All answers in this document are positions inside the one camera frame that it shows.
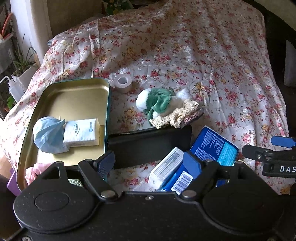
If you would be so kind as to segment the white tissue pack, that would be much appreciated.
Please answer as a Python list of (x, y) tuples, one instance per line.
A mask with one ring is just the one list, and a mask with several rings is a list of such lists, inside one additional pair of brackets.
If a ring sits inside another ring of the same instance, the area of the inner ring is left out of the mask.
[(63, 143), (67, 147), (98, 146), (99, 127), (97, 118), (68, 121), (64, 128)]

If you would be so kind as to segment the leopard print scrunchie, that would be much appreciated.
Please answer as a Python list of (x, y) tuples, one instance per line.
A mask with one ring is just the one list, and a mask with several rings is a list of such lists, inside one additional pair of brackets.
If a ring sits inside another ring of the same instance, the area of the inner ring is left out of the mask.
[(180, 123), (180, 128), (183, 128), (184, 126), (189, 125), (190, 123), (198, 120), (203, 114), (204, 114), (203, 111), (202, 112), (197, 111), (185, 117)]

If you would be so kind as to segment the blue face mask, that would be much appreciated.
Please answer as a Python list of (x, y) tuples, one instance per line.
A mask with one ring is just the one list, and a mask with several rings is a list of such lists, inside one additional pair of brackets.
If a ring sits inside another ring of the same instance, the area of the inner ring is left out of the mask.
[(69, 151), (64, 144), (65, 120), (45, 116), (36, 121), (33, 127), (34, 143), (44, 153), (60, 154)]

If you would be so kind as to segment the cream lace scrunchie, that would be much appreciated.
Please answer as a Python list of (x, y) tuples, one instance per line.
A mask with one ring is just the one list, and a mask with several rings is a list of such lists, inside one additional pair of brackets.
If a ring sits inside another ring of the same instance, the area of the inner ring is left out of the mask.
[(174, 128), (180, 128), (182, 120), (190, 114), (202, 110), (199, 107), (199, 103), (194, 100), (185, 100), (180, 108), (175, 108), (170, 114), (165, 116), (156, 116), (149, 120), (150, 124), (157, 129), (164, 126), (173, 126)]

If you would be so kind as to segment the pink fabric scrunchie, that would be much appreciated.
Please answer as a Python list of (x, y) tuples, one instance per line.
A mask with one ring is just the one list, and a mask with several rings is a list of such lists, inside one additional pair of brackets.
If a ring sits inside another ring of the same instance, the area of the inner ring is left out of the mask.
[(27, 185), (30, 185), (41, 173), (43, 173), (52, 163), (35, 163), (26, 169), (25, 179)]

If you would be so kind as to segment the green white plush toy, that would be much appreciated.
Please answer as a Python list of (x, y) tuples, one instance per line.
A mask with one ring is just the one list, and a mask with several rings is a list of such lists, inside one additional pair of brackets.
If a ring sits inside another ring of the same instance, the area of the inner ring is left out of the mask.
[(171, 102), (171, 98), (176, 94), (165, 88), (147, 88), (144, 89), (136, 99), (138, 110), (147, 115), (147, 119), (153, 119), (153, 114), (162, 114)]

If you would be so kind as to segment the white tape roll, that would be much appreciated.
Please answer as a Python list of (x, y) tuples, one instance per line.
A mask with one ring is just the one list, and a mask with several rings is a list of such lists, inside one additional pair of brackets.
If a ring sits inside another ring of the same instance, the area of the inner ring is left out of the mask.
[(126, 74), (117, 75), (114, 78), (114, 87), (117, 92), (128, 93), (132, 89), (132, 78)]

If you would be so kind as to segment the green knitted scrubber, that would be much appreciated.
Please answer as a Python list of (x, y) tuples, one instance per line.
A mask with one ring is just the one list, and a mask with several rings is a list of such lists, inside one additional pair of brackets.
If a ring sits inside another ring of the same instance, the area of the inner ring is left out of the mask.
[(80, 179), (69, 179), (68, 181), (72, 185), (83, 187), (83, 184)]

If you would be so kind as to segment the blue tissue package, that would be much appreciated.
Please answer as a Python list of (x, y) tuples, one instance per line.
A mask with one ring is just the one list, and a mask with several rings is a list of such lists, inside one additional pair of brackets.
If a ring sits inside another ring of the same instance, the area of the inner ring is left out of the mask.
[[(227, 139), (207, 126), (204, 126), (189, 150), (202, 161), (216, 161), (221, 166), (233, 166), (239, 150)], [(177, 171), (161, 188), (161, 191), (173, 191), (178, 195), (185, 190), (193, 180), (185, 168), (183, 161)]]

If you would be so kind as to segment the white wrapped wipes pack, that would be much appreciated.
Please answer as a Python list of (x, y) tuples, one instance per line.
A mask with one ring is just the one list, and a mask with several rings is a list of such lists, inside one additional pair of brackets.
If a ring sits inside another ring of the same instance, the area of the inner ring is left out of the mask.
[(159, 163), (152, 169), (149, 175), (149, 185), (159, 190), (172, 177), (183, 161), (184, 152), (178, 147), (173, 148)]

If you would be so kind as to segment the gold metal tin tray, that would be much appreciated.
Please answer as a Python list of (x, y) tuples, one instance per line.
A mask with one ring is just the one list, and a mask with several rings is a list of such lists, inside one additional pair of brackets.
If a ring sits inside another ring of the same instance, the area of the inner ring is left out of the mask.
[[(43, 91), (26, 130), (20, 153), (16, 178), (20, 190), (27, 188), (26, 169), (37, 162), (62, 161), (65, 166), (74, 166), (85, 159), (96, 160), (105, 153), (110, 97), (110, 85), (102, 78), (62, 81)], [(44, 116), (66, 121), (97, 118), (100, 124), (99, 145), (74, 147), (61, 154), (41, 152), (34, 144), (33, 126)]]

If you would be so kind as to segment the purple stool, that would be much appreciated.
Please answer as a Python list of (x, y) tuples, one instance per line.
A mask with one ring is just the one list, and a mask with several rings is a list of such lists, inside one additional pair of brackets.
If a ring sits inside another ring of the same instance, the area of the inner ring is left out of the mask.
[(20, 195), (21, 190), (19, 189), (18, 184), (17, 184), (15, 170), (11, 169), (10, 174), (11, 174), (11, 177), (10, 177), (8, 183), (7, 183), (7, 189), (10, 190), (10, 192), (13, 195), (18, 196), (18, 195)]

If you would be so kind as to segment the floral bed cover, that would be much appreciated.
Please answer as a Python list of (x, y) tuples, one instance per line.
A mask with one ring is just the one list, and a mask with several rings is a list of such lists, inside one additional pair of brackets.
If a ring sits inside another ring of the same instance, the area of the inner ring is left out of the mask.
[(135, 101), (146, 88), (189, 89), (205, 107), (192, 124), (238, 148), (271, 148), (289, 135), (286, 106), (270, 64), (262, 13), (243, 1), (160, 1), (56, 35), (19, 103), (1, 127), (1, 148), (17, 168), (42, 92), (68, 79), (128, 74), (133, 88), (112, 92), (108, 133), (149, 128)]

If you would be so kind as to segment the white squeeze bottle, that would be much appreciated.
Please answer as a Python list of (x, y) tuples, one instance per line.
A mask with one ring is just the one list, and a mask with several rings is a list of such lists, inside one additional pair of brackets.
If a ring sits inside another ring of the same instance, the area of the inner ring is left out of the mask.
[(8, 76), (3, 77), (0, 81), (0, 84), (2, 84), (3, 82), (8, 82), (9, 92), (11, 96), (14, 98), (15, 102), (19, 102), (24, 94), (24, 91), (22, 90), (20, 83), (11, 79)]

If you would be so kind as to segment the potted green plant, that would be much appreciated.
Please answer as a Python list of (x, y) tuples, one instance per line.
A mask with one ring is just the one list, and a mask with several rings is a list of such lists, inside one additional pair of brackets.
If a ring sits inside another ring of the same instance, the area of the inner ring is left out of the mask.
[(20, 84), (23, 92), (29, 87), (32, 77), (40, 66), (37, 53), (32, 46), (28, 48), (25, 54), (22, 53), (24, 38), (25, 36), (23, 36), (21, 45), (17, 45), (15, 60), (13, 60), (16, 69), (11, 76), (14, 81)]

